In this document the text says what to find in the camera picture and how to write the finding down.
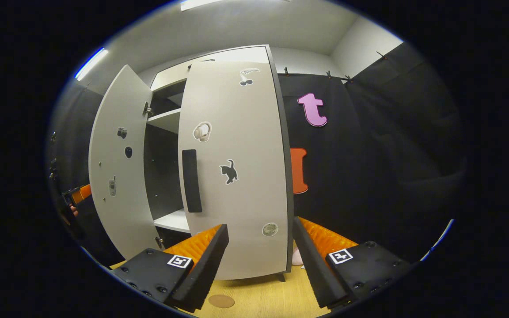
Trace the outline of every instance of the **wooden floor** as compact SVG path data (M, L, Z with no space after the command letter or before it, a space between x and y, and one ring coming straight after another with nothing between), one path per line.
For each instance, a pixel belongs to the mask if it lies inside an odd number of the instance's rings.
M269 275L244 280L214 280L201 310L193 314L200 318L314 318L331 312L319 308L305 269L292 266L284 274L285 282ZM210 304L213 295L226 295L235 300L230 308Z

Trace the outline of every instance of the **white wall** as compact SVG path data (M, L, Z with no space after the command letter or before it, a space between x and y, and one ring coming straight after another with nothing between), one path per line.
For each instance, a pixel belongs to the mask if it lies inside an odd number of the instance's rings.
M386 54L400 44L402 40L359 16L333 50L331 58L341 72L352 78L381 57L376 51Z
M270 52L279 74L284 74L284 68L288 67L288 73L291 74L327 75L327 71L331 71L331 76L345 78L339 66L330 56L272 46L270 47Z

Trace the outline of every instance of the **ceiling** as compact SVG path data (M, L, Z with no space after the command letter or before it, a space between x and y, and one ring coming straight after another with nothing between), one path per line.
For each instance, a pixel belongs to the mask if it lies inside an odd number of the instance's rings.
M269 44L330 55L357 14L325 0L223 0L182 12L163 6L105 44L79 83L104 94L126 64L136 73L192 54Z

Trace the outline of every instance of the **ceiling light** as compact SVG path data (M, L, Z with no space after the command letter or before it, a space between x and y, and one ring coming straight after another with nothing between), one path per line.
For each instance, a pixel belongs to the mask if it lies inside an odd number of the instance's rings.
M213 2L219 2L221 0L186 0L180 4L180 9L182 11L189 10L191 8L196 8L199 6L203 6L204 4L212 4Z
M107 50L101 48L97 53L95 53L91 57L91 59L89 59L89 61L87 61L78 71L78 73L76 74L76 79L80 81L82 78L84 78L84 76L87 75L89 71L91 71L91 69L97 64L97 62L103 59L107 52L108 52Z

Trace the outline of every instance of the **open cabinet door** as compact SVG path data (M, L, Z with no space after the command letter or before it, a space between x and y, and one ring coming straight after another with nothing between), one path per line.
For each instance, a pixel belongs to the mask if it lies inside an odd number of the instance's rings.
M196 62L188 74L178 135L180 187L192 235L228 225L216 280L287 272L291 265L290 158L274 85L269 63Z
M89 142L89 182L107 235L126 260L158 246L144 179L152 91L125 65L103 96Z

